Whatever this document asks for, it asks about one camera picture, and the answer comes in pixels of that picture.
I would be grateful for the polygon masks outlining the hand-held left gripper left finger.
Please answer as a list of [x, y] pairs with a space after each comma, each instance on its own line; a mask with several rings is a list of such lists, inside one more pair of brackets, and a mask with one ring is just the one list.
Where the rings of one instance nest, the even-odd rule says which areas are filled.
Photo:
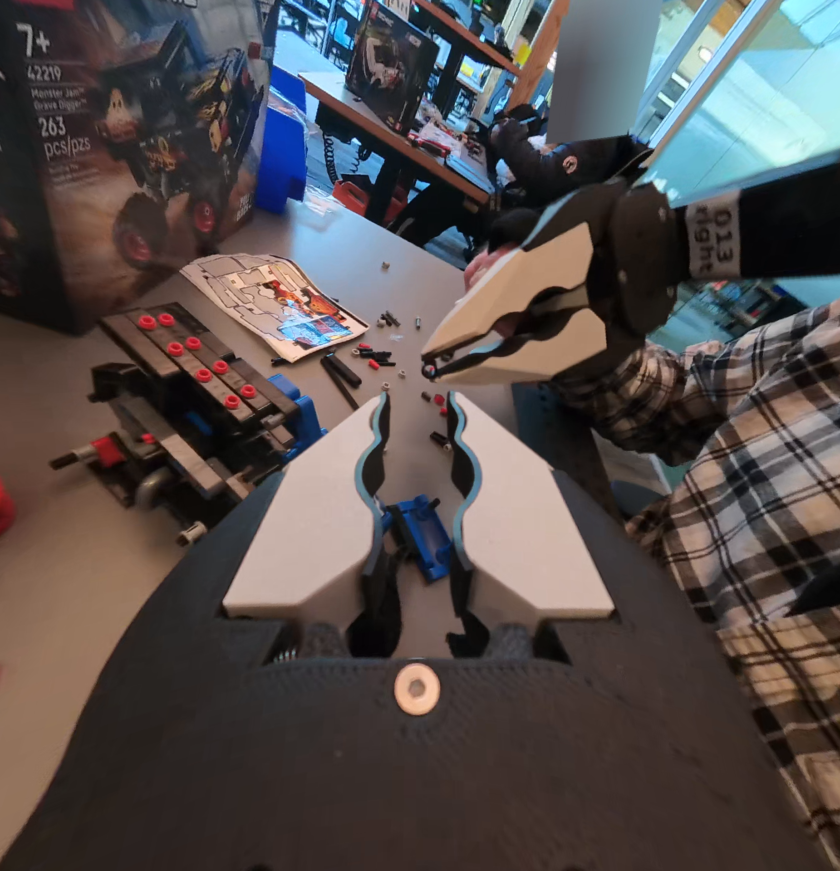
[[391, 655], [401, 606], [384, 544], [391, 398], [381, 393], [289, 463], [224, 596], [232, 618], [332, 626], [354, 655]]

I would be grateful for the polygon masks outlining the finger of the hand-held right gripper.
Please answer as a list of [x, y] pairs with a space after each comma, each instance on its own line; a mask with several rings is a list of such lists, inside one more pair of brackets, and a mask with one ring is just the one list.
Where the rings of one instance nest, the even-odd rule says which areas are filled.
[[593, 260], [589, 224], [556, 235], [549, 229], [539, 226], [457, 302], [423, 347], [423, 364], [430, 355], [453, 357], [515, 333], [538, 332], [542, 318], [560, 310], [592, 311], [586, 287]]
[[447, 362], [430, 355], [429, 379], [463, 386], [545, 382], [607, 348], [605, 323], [588, 308], [546, 315], [541, 327], [480, 344]]

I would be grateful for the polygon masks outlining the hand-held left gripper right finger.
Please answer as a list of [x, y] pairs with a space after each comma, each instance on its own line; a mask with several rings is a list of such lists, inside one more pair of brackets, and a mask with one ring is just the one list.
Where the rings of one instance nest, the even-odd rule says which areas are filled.
[[449, 583], [462, 631], [454, 657], [481, 657], [495, 634], [518, 630], [530, 650], [551, 626], [605, 620], [614, 603], [552, 466], [463, 393], [447, 394], [450, 479], [461, 500]]

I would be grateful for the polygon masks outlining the blue panel piece with pins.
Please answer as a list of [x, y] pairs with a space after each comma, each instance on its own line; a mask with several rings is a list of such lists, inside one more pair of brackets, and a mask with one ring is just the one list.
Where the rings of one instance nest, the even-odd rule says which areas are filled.
[[437, 513], [439, 503], [437, 498], [417, 495], [384, 508], [384, 530], [427, 584], [447, 577], [450, 567], [452, 541]]

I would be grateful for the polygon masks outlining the black blue toy brick truck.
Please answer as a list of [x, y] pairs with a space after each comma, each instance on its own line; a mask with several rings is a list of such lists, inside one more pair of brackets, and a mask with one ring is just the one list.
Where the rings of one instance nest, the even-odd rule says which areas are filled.
[[85, 466], [125, 508], [166, 509], [181, 547], [327, 434], [309, 396], [263, 376], [179, 303], [99, 327], [129, 360], [93, 367], [88, 401], [118, 427], [49, 466]]

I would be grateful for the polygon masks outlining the sticker sheet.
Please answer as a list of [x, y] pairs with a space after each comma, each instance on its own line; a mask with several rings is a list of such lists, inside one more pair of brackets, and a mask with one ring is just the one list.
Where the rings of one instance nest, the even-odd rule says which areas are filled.
[[192, 261], [180, 273], [288, 363], [323, 349], [329, 353], [369, 328], [281, 256], [216, 254]]

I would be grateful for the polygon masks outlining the person's right forearm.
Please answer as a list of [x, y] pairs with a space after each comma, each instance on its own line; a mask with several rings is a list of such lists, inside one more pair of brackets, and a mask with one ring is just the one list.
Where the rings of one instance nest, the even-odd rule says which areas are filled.
[[551, 386], [602, 437], [669, 465], [739, 449], [764, 463], [769, 450], [840, 475], [840, 298], [725, 344], [645, 342], [607, 373]]

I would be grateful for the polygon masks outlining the person's right hand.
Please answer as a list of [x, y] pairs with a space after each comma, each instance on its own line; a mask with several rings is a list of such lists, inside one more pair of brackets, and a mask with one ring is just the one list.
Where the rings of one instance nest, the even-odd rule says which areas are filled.
[[469, 262], [464, 272], [464, 290], [468, 293], [498, 262], [517, 249], [530, 236], [543, 210], [517, 208], [496, 217], [487, 233], [487, 241]]

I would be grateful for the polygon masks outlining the black axle rod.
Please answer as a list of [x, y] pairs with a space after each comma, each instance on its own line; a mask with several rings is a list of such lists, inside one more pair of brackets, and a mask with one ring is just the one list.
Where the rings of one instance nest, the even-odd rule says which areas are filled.
[[359, 409], [360, 405], [354, 396], [354, 391], [362, 385], [360, 376], [355, 374], [353, 370], [351, 370], [349, 366], [334, 353], [323, 355], [319, 362], [348, 406], [353, 411]]

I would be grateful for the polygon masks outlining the red case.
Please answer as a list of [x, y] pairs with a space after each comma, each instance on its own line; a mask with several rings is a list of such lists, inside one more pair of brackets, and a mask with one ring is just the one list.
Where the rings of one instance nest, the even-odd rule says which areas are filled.
[[[368, 175], [348, 173], [334, 183], [332, 196], [348, 210], [366, 216], [372, 192], [373, 182]], [[384, 214], [383, 224], [388, 225], [392, 223], [407, 205], [408, 194], [398, 184], [393, 191], [393, 196]]]

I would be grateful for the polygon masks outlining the wooden background table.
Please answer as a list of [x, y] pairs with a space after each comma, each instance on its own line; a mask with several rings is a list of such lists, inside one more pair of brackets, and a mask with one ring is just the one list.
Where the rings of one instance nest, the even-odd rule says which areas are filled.
[[301, 71], [306, 94], [317, 100], [315, 122], [327, 135], [347, 141], [355, 138], [382, 158], [382, 167], [373, 183], [365, 217], [376, 225], [386, 225], [396, 183], [401, 173], [415, 180], [439, 181], [458, 190], [464, 199], [478, 205], [487, 203], [491, 187], [484, 179], [471, 180], [433, 158], [406, 137], [391, 131], [357, 96], [349, 93], [344, 74], [339, 71]]

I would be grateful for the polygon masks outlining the person's plaid shirt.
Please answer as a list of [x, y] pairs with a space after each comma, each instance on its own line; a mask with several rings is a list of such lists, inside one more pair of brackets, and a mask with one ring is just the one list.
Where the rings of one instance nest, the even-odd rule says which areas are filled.
[[840, 402], [730, 419], [626, 529], [715, 630], [807, 833], [840, 869]]

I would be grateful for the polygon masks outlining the black cardboard box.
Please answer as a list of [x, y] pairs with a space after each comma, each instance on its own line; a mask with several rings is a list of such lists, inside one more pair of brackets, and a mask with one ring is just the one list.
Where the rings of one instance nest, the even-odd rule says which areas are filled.
[[435, 70], [438, 46], [382, 2], [363, 6], [346, 88], [392, 132], [407, 137]]

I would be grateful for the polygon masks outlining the dark printed toy box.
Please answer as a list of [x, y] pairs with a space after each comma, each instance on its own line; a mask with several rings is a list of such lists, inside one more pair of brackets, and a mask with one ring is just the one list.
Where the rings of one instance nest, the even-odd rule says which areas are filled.
[[84, 333], [251, 219], [270, 9], [0, 1], [0, 314]]

